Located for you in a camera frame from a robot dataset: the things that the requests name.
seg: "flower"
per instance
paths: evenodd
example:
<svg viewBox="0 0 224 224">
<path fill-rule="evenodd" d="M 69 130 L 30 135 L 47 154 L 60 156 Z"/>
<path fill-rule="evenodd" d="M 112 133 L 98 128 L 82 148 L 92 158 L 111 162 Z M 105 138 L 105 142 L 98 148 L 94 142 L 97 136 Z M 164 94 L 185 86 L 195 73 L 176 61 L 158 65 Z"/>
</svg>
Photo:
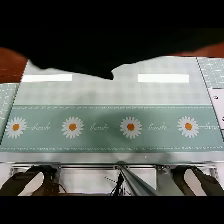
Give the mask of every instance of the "flower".
<svg viewBox="0 0 224 224">
<path fill-rule="evenodd" d="M 186 116 L 182 117 L 181 119 L 179 119 L 177 127 L 179 127 L 179 131 L 182 131 L 182 135 L 188 138 L 194 138 L 194 136 L 197 136 L 197 134 L 199 133 L 198 124 L 194 120 L 194 118 L 191 119 L 190 117 Z"/>
<path fill-rule="evenodd" d="M 120 131 L 123 131 L 123 135 L 126 135 L 126 138 L 135 138 L 141 134 L 140 130 L 142 130 L 142 125 L 138 119 L 134 117 L 126 117 L 123 119 L 120 125 Z"/>
<path fill-rule="evenodd" d="M 66 135 L 66 138 L 75 138 L 82 134 L 83 127 L 84 125 L 81 119 L 78 117 L 69 117 L 62 124 L 63 135 Z"/>
<path fill-rule="evenodd" d="M 15 117 L 8 122 L 5 131 L 8 138 L 17 138 L 23 134 L 23 131 L 25 131 L 26 128 L 27 125 L 25 119 L 21 117 Z"/>
</svg>

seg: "orange flower center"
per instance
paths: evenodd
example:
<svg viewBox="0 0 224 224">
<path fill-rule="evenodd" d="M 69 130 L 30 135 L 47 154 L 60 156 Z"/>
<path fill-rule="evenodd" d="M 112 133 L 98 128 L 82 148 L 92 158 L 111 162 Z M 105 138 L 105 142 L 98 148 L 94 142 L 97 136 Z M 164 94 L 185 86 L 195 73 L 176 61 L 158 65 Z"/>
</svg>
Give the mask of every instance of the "orange flower center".
<svg viewBox="0 0 224 224">
<path fill-rule="evenodd" d="M 135 126 L 133 124 L 128 124 L 128 130 L 133 131 L 135 129 Z"/>
<path fill-rule="evenodd" d="M 185 128 L 190 131 L 192 129 L 192 125 L 190 123 L 186 123 Z"/>
<path fill-rule="evenodd" d="M 19 124 L 14 124 L 14 125 L 12 126 L 12 130 L 13 130 L 13 131 L 17 131 L 17 130 L 19 130 Z"/>
<path fill-rule="evenodd" d="M 69 129 L 70 129 L 71 131 L 75 131 L 75 129 L 76 129 L 76 124 L 70 124 L 70 125 L 69 125 Z"/>
</svg>

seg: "gingham pattern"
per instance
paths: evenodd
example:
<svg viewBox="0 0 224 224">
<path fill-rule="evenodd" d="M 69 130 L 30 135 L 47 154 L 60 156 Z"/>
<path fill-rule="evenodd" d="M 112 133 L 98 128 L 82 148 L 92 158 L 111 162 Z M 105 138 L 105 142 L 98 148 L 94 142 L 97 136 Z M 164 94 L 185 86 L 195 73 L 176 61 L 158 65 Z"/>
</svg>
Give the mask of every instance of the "gingham pattern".
<svg viewBox="0 0 224 224">
<path fill-rule="evenodd" d="M 0 84 L 0 139 L 4 133 L 18 85 L 16 83 Z"/>
<path fill-rule="evenodd" d="M 224 59 L 198 57 L 205 83 L 208 88 L 224 88 Z"/>
<path fill-rule="evenodd" d="M 211 105 L 196 58 L 160 57 L 120 66 L 113 73 L 113 81 L 73 74 L 72 82 L 21 83 L 14 105 Z M 188 74 L 190 83 L 138 83 L 140 73 Z M 37 75 L 38 69 L 29 64 L 28 74 Z"/>
</svg>

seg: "white daisy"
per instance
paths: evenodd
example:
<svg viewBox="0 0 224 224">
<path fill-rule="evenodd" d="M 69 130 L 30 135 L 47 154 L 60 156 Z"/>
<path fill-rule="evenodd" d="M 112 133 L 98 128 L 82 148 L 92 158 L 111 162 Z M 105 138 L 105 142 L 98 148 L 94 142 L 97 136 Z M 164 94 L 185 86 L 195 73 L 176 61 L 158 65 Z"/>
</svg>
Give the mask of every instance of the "white daisy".
<svg viewBox="0 0 224 224">
<path fill-rule="evenodd" d="M 23 134 L 23 131 L 25 131 L 26 128 L 27 125 L 25 119 L 15 117 L 8 122 L 5 131 L 8 138 L 17 138 Z"/>
<path fill-rule="evenodd" d="M 78 117 L 69 117 L 69 119 L 63 122 L 61 130 L 64 132 L 63 135 L 66 135 L 66 138 L 72 139 L 82 134 L 83 127 L 81 119 Z"/>
<path fill-rule="evenodd" d="M 186 116 L 182 117 L 179 119 L 177 127 L 179 128 L 179 131 L 182 131 L 182 135 L 188 138 L 194 138 L 194 136 L 197 136 L 199 133 L 199 127 L 194 118 L 191 119 L 190 117 Z"/>
<path fill-rule="evenodd" d="M 120 131 L 123 131 L 123 135 L 126 135 L 126 138 L 135 138 L 141 134 L 140 131 L 142 130 L 140 121 L 134 117 L 123 119 L 120 127 Z"/>
</svg>

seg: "brown wooden surface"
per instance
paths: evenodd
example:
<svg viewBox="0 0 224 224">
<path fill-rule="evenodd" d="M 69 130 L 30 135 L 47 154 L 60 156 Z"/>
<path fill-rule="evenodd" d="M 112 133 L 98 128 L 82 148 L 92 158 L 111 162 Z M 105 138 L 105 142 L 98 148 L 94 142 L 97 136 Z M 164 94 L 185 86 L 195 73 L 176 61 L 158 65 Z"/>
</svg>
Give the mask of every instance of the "brown wooden surface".
<svg viewBox="0 0 224 224">
<path fill-rule="evenodd" d="M 224 42 L 199 49 L 195 52 L 182 52 L 170 55 L 224 58 Z M 9 49 L 0 48 L 0 83 L 20 82 L 26 62 L 27 58 L 22 55 Z"/>
</svg>

